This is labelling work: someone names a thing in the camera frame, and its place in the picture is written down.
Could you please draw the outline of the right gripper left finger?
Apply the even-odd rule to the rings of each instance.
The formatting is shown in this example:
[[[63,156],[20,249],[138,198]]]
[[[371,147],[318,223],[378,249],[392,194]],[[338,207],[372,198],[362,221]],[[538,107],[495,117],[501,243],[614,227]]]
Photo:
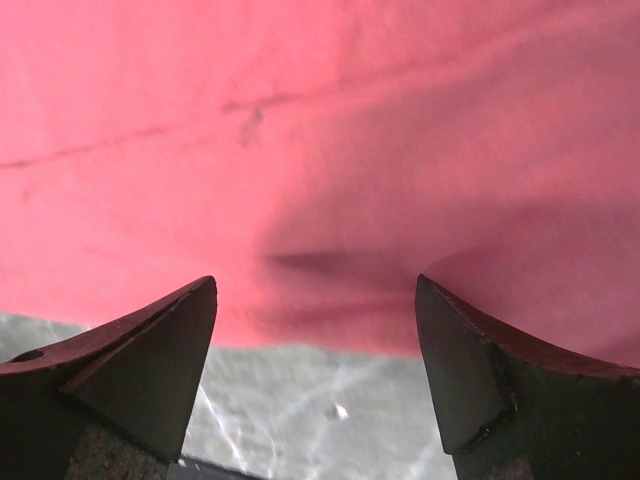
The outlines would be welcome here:
[[[182,451],[216,309],[205,276],[4,362],[2,477],[165,478]]]

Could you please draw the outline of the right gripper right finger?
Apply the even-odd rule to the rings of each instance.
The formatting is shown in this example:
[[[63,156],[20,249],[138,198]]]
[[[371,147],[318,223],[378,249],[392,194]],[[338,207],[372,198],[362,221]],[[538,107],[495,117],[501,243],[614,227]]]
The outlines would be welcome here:
[[[427,277],[421,353],[443,449],[460,479],[635,479],[639,372],[557,347]]]

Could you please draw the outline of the pink red t shirt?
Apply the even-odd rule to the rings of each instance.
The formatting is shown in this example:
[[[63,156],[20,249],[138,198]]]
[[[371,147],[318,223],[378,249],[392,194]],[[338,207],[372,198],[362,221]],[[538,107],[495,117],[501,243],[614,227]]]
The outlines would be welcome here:
[[[214,339],[413,355],[426,275],[639,362],[635,1],[5,1],[1,307],[204,275]]]

